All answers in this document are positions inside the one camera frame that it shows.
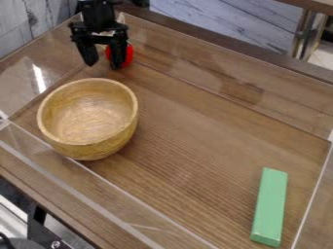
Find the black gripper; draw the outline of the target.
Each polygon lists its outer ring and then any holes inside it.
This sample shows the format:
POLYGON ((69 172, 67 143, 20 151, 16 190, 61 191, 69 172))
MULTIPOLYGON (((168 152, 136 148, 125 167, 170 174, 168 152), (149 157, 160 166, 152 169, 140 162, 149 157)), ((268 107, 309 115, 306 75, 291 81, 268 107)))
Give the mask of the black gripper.
POLYGON ((71 22, 68 28, 71 40, 76 43, 84 63, 92 66, 99 60, 95 44, 108 45, 111 43, 112 69, 120 69, 125 60, 128 26, 115 21, 100 26, 85 25, 83 21, 77 21, 71 22))

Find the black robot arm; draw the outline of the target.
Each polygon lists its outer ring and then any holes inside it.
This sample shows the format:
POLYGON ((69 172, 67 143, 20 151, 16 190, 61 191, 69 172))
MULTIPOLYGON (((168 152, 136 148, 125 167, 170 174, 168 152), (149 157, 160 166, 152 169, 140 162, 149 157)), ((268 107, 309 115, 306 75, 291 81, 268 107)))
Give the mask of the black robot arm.
POLYGON ((71 41, 75 43, 84 63, 93 66, 99 61, 96 46, 109 49, 111 67, 117 70, 127 60, 128 26, 116 21, 116 0, 77 0, 81 20, 68 24, 71 41))

